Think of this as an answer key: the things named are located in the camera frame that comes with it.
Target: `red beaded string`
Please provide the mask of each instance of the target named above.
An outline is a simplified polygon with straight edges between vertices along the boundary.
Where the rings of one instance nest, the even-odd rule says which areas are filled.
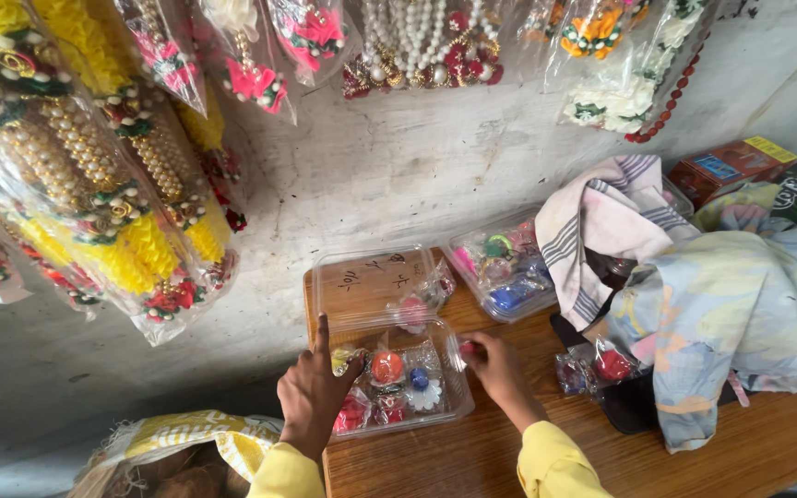
[[[712,34],[711,31],[709,33],[706,33],[706,37],[703,38],[703,40],[709,38],[709,35],[711,34]],[[647,142],[651,139],[652,136],[659,133],[659,131],[662,130],[664,126],[666,126],[666,121],[670,120],[670,118],[672,117],[672,109],[676,108],[676,106],[678,105],[678,100],[681,98],[682,95],[681,89],[686,87],[687,84],[689,83],[687,78],[688,76],[693,74],[693,66],[698,62],[700,62],[700,51],[702,50],[703,46],[701,45],[697,53],[694,54],[693,59],[691,59],[691,64],[688,64],[687,67],[684,69],[684,71],[682,71],[682,77],[678,79],[678,82],[676,83],[676,89],[672,90],[672,93],[670,93],[670,96],[672,98],[670,98],[669,102],[666,103],[666,110],[660,113],[660,119],[658,119],[657,122],[654,123],[654,125],[648,131],[645,132],[636,131],[635,133],[627,133],[626,134],[627,141],[635,143]]]

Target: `clear plastic container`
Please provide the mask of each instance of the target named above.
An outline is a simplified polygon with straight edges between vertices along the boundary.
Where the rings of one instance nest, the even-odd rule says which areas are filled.
[[[691,199],[682,194],[681,190],[670,182],[666,175],[663,175],[662,196],[666,199],[666,202],[670,203],[670,207],[675,209],[685,220],[691,221],[693,219],[693,203]]]
[[[349,356],[366,358],[334,439],[442,424],[475,407],[451,327],[422,301],[408,300],[434,269],[432,254],[418,244],[316,261],[313,312],[327,314],[335,373]],[[429,403],[419,402],[424,394],[432,396]]]
[[[515,321],[558,302],[526,207],[448,239],[442,250],[495,320]]]

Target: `yellow sack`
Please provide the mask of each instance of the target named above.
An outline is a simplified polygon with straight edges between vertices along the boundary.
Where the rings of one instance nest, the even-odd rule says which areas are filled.
[[[233,416],[217,410],[145,418],[120,425],[76,478],[67,498],[100,498],[128,473],[187,447],[214,441],[220,456],[248,482],[269,448],[278,442],[282,420],[268,416]]]

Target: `light blue cloth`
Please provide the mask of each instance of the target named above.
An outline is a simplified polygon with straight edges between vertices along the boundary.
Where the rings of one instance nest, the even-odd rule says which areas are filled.
[[[750,390],[797,392],[797,229],[704,234],[642,261],[606,317],[654,365],[670,453],[714,435],[730,369]]]

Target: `hand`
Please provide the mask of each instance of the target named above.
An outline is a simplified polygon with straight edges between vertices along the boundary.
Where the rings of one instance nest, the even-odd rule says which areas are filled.
[[[334,376],[328,349],[327,316],[320,314],[313,351],[300,354],[297,364],[288,368],[276,388],[285,417],[279,440],[317,461],[331,437],[334,421],[352,382],[361,373],[362,364],[362,358],[352,358],[346,373]]]
[[[519,433],[524,433],[531,424],[549,420],[547,410],[534,398],[524,379],[515,346],[484,332],[459,334],[458,338],[476,346],[474,352],[463,348],[460,355]]]

